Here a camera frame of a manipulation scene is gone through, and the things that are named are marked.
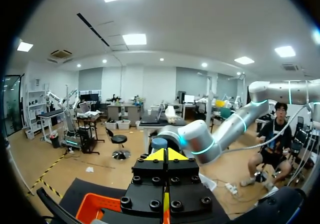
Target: orange crate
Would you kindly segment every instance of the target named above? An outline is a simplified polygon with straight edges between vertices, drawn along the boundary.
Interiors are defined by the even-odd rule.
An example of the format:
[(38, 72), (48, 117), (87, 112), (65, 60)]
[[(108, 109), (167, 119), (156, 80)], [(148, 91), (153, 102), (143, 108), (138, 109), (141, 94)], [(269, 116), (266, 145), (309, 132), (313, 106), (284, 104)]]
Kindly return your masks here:
[(82, 200), (75, 218), (84, 224), (90, 224), (94, 219), (101, 220), (104, 215), (102, 208), (121, 212), (120, 200), (88, 193)]

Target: black shorts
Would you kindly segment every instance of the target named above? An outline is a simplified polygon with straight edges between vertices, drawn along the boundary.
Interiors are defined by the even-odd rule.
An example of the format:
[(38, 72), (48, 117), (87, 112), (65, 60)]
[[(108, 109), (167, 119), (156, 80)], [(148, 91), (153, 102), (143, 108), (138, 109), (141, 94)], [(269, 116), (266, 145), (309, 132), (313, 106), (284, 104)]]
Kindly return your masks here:
[(287, 159), (285, 156), (281, 154), (269, 153), (264, 148), (261, 150), (260, 154), (262, 155), (262, 162), (272, 165), (274, 170), (276, 170), (276, 168), (279, 166), (281, 162)]

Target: gray wall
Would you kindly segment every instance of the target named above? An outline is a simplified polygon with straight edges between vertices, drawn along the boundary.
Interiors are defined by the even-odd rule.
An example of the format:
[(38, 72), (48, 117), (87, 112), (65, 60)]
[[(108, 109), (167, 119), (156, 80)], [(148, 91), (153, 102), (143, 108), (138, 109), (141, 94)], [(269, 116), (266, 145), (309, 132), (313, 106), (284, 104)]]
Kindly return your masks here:
[(231, 78), (231, 76), (227, 76), (224, 74), (218, 73), (218, 79), (216, 84), (216, 93), (218, 95), (218, 99), (222, 99), (224, 95), (231, 96), (234, 98), (234, 100), (237, 97), (237, 89), (238, 89), (238, 80), (232, 79), (228, 80), (228, 78)]
[(101, 89), (102, 70), (91, 68), (79, 71), (79, 91)]
[(197, 75), (198, 72), (207, 75), (208, 72), (192, 68), (176, 68), (176, 93), (185, 91), (188, 95), (200, 95), (207, 93), (207, 78)]

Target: yellow and black tape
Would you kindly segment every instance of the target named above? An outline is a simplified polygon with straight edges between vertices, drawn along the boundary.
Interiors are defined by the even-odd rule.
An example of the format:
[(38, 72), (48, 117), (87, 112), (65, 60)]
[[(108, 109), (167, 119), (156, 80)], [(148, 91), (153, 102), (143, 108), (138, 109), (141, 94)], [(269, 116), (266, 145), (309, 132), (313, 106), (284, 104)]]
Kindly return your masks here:
[(51, 191), (53, 191), (58, 197), (63, 198), (63, 195), (61, 195), (60, 193), (58, 193), (53, 187), (51, 187), (48, 183), (46, 183), (44, 180), (40, 179), (41, 182), (48, 187)]
[(39, 182), (41, 182), (41, 178), (47, 174), (51, 168), (53, 168), (55, 166), (55, 164), (57, 164), (61, 159), (63, 159), (65, 157), (66, 154), (63, 154), (58, 160), (56, 160), (47, 170), (45, 170), (45, 172), (36, 180), (36, 182), (33, 184), (33, 186), (30, 188), (30, 190), (32, 190)]

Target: power strip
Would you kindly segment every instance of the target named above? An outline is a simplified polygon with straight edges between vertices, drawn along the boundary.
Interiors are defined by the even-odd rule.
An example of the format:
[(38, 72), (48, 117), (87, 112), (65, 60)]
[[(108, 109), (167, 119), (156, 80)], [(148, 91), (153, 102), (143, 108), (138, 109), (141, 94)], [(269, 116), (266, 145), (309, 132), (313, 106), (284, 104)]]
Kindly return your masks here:
[(232, 195), (236, 195), (238, 193), (237, 187), (232, 186), (230, 183), (226, 183), (225, 187), (232, 193)]

